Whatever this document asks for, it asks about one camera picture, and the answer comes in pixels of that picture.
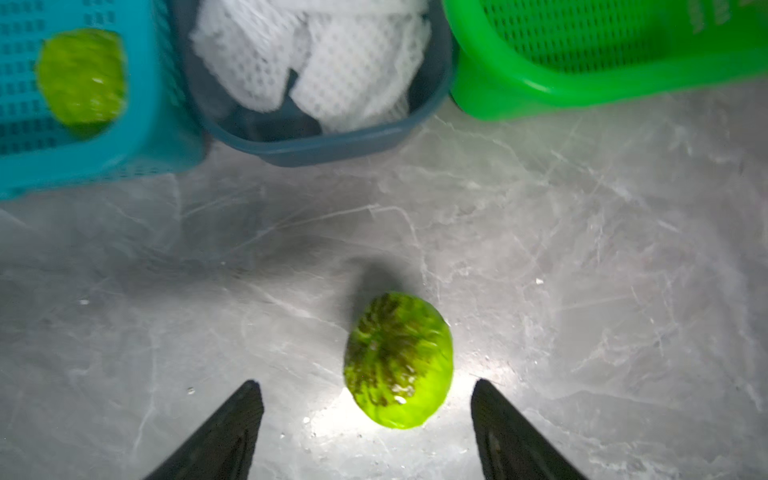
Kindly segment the dark-topped green custard apple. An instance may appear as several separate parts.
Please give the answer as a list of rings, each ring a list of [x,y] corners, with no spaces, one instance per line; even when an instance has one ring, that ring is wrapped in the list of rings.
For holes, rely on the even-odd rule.
[[[386,428],[423,425],[446,400],[453,373],[449,324],[429,302],[406,293],[372,300],[346,344],[346,388]]]

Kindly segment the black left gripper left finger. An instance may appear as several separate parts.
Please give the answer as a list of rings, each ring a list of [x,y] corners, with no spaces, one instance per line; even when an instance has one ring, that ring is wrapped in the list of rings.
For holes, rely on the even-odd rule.
[[[244,382],[147,480],[246,480],[264,414],[257,382]]]

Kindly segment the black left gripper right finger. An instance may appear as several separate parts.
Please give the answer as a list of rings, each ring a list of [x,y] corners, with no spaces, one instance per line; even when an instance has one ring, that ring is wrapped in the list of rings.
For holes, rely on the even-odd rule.
[[[488,380],[476,382],[470,407],[486,479],[586,480]]]

